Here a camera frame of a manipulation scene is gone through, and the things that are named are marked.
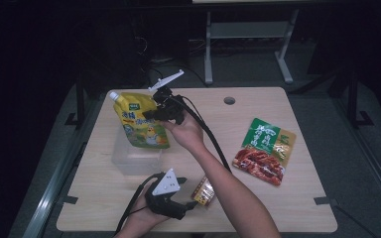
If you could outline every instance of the light wood table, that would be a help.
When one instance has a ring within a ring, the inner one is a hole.
[[[125,90],[148,93],[147,90]],[[233,174],[242,180],[267,206],[280,232],[333,232],[337,224],[328,204],[316,205],[315,197],[324,197],[317,170],[299,128],[287,95],[279,87],[173,88],[173,94],[189,98],[231,164],[244,136],[257,117],[294,132],[296,144],[287,165],[283,183],[275,187],[238,169]],[[227,105],[225,97],[236,102]],[[106,96],[91,133],[68,195],[76,204],[65,203],[57,227],[62,231],[114,231],[138,185],[147,176],[124,176],[113,165],[112,157],[122,140],[123,127]],[[171,134],[171,147],[162,154],[162,169],[175,169],[188,181],[172,200],[190,201],[191,193],[204,173],[190,153],[178,145]],[[208,148],[217,155],[205,135]],[[170,219],[155,227],[161,232],[234,232],[217,199],[209,208],[198,205],[182,220]]]

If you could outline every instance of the forearm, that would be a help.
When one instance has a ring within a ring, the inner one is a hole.
[[[209,150],[204,148],[191,153],[205,171],[225,214],[241,237],[280,236],[262,201]]]

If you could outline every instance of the snack bag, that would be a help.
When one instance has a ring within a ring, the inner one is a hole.
[[[283,180],[295,140],[294,133],[255,118],[232,165],[278,186]]]
[[[118,95],[111,92],[110,97],[115,101],[113,108],[132,146],[153,149],[170,147],[166,129],[154,119],[147,120],[142,114],[157,109],[150,95],[133,92],[122,92]]]

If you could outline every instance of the person's right hand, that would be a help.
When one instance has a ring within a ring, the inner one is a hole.
[[[175,140],[191,153],[205,147],[203,143],[203,132],[194,118],[184,110],[185,120],[181,125],[169,121],[162,121],[161,125],[168,129]]]

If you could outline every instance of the green and yellow package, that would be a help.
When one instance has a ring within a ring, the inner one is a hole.
[[[134,147],[167,149],[170,147],[166,129],[154,119],[146,119],[145,111],[156,110],[150,95],[133,92],[111,92],[113,108],[125,129],[126,137]]]

